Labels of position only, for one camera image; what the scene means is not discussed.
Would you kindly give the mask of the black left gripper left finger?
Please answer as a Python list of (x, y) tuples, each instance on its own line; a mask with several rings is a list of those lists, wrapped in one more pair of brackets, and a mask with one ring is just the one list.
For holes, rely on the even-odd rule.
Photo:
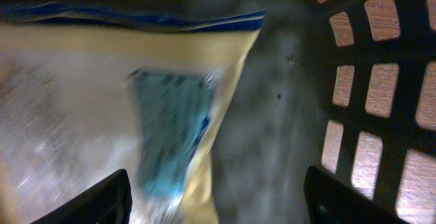
[(129, 177), (119, 169), (32, 224), (128, 224), (131, 208)]

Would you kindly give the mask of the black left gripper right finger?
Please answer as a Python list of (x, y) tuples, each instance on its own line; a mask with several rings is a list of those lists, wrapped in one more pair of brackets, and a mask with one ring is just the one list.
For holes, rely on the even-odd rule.
[(315, 224), (407, 223), (315, 166), (307, 169), (304, 193), (310, 222)]

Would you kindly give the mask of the large cream wipes bag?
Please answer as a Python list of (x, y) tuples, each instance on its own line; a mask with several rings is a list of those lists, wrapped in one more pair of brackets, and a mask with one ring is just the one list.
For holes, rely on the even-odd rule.
[(1, 222), (124, 169), (129, 223), (217, 223), (211, 149), (265, 15), (2, 5)]

